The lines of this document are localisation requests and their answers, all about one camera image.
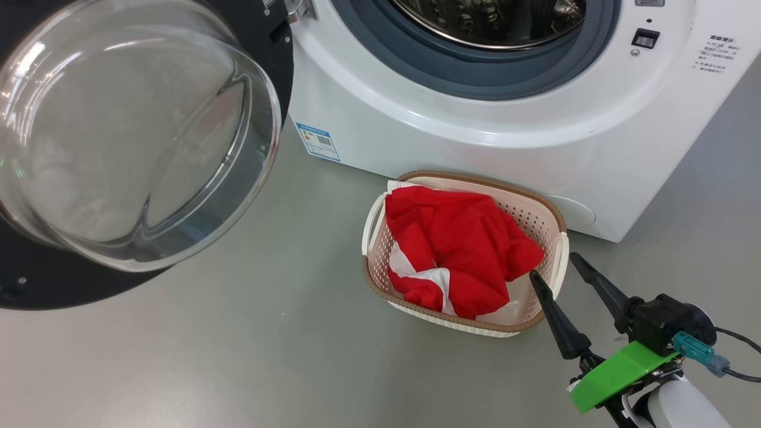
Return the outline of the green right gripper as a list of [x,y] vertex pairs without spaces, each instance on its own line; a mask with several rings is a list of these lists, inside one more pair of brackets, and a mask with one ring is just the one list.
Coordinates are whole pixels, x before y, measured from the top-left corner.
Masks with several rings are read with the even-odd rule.
[[[617,331],[633,334],[633,308],[643,304],[643,299],[625,295],[579,253],[569,254],[569,260],[582,280],[591,285],[603,301]],[[529,279],[560,355],[565,360],[579,359],[582,374],[571,382],[572,388],[569,390],[571,401],[579,413],[603,407],[609,414],[630,414],[625,396],[631,388],[642,388],[647,383],[645,379],[660,367],[674,369],[680,366],[677,353],[661,357],[637,341],[625,345],[612,357],[598,357],[590,350],[590,339],[574,327],[557,305],[554,293],[541,274],[533,270],[529,273]]]

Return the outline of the red and white garment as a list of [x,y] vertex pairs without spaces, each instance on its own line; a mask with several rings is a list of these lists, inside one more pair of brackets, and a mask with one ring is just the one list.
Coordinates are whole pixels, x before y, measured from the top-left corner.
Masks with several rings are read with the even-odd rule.
[[545,252],[492,197],[406,186],[384,198],[394,244],[388,276],[405,301],[477,319],[511,297],[509,282],[530,273]]

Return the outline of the black round glass washer door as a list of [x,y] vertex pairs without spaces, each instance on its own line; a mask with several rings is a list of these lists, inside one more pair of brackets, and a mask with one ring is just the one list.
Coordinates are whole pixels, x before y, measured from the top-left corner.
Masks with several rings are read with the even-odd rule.
[[287,0],[0,0],[0,309],[97,303],[190,259],[266,184]]

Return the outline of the cream perforated basket brown rim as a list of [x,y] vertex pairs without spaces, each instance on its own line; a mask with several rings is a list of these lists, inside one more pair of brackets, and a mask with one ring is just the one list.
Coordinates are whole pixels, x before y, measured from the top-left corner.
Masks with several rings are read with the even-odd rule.
[[[568,267],[569,240],[562,212],[550,200],[526,188],[490,178],[433,170],[403,174],[389,182],[388,190],[411,185],[483,193],[493,198],[496,205],[509,214],[522,231],[544,250],[544,258],[536,271],[548,285],[552,298],[558,298]],[[426,322],[489,338],[511,338],[535,328],[544,320],[540,300],[527,275],[509,282],[511,301],[505,310],[475,320],[408,303],[394,290],[388,276],[389,255],[394,239],[384,216],[384,195],[380,195],[365,220],[361,238],[361,267],[370,289],[394,308]]]

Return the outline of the white front-load washing machine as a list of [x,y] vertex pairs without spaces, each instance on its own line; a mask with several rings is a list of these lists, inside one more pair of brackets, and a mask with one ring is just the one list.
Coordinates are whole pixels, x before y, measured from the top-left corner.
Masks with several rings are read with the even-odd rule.
[[388,178],[578,201],[619,242],[761,55],[761,0],[287,0],[294,124]]

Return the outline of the round white drain filter cover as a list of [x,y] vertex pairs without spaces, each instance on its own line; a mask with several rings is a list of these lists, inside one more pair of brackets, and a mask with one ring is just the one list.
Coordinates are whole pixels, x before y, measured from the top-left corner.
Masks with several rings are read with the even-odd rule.
[[563,215],[568,229],[581,231],[595,224],[597,216],[582,203],[566,197],[544,195]]

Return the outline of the blue energy label sticker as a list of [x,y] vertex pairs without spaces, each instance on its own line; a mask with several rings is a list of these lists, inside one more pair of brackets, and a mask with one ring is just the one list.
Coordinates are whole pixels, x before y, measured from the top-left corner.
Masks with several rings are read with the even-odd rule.
[[341,158],[335,149],[329,132],[310,127],[309,125],[295,123],[303,144],[307,151],[315,157],[341,163]]

